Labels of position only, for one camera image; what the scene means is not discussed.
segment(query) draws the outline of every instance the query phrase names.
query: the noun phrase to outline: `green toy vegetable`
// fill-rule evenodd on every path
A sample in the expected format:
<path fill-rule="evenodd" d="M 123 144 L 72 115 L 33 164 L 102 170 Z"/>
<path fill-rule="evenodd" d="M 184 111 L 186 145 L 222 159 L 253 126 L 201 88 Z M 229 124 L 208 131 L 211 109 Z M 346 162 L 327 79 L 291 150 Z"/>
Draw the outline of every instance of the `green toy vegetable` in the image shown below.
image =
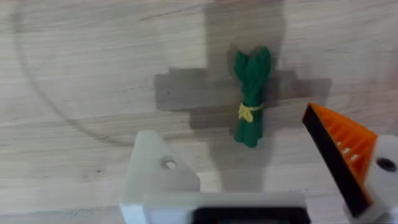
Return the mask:
<path fill-rule="evenodd" d="M 261 47 L 255 55 L 249 57 L 238 52 L 235 57 L 234 71 L 242 83 L 243 102 L 239 106 L 239 121 L 235 141 L 249 147 L 256 147 L 262 137 L 262 89 L 271 71 L 271 53 L 267 47 Z"/>

